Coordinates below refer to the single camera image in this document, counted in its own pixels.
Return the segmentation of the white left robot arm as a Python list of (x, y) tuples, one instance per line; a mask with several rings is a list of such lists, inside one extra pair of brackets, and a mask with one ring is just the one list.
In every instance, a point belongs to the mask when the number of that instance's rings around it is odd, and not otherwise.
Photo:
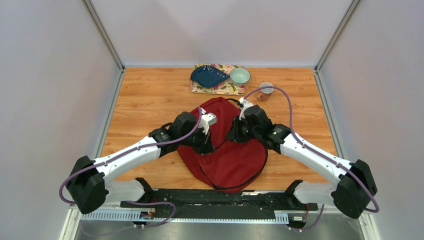
[(218, 118), (203, 110), (198, 113), (199, 116), (195, 116), (182, 112), (173, 122), (110, 155), (95, 159), (87, 155), (80, 157), (61, 185), (60, 197), (64, 197), (63, 190), (67, 189), (72, 198), (70, 204), (76, 205), (82, 214), (92, 213), (106, 203), (123, 201), (148, 207), (153, 194), (139, 180), (116, 181), (116, 178), (143, 163), (175, 152), (180, 146), (190, 147), (200, 155), (213, 153), (211, 127)]

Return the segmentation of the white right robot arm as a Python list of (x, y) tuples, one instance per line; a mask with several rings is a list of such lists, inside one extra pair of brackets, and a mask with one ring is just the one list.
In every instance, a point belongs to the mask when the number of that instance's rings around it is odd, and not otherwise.
[(352, 219), (358, 219), (368, 209), (377, 186), (366, 162), (351, 162), (322, 150), (289, 127), (273, 124), (258, 105), (241, 103), (239, 107), (240, 115), (233, 118), (227, 139), (236, 143), (257, 140), (266, 149), (299, 161), (328, 181), (295, 180), (285, 195), (290, 209), (299, 209), (303, 204), (330, 205)]

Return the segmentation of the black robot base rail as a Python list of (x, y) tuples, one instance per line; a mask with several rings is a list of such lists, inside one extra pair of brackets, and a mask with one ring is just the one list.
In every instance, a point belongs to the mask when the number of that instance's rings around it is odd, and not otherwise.
[(149, 208), (153, 220), (205, 222), (274, 222), (301, 228), (315, 203), (301, 203), (285, 191), (244, 190), (224, 193), (206, 189), (150, 189), (140, 200), (121, 201), (122, 208)]

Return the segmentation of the red student backpack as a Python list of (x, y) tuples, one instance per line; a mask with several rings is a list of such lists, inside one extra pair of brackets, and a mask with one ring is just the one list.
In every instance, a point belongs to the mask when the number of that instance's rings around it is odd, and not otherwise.
[(226, 138), (233, 118), (241, 112), (229, 100), (215, 97), (200, 107), (217, 117), (217, 123), (210, 127), (211, 143), (215, 151), (201, 155), (191, 147), (181, 145), (177, 153), (199, 181), (216, 191), (241, 191), (262, 173), (268, 160), (268, 150), (256, 139), (236, 143)]

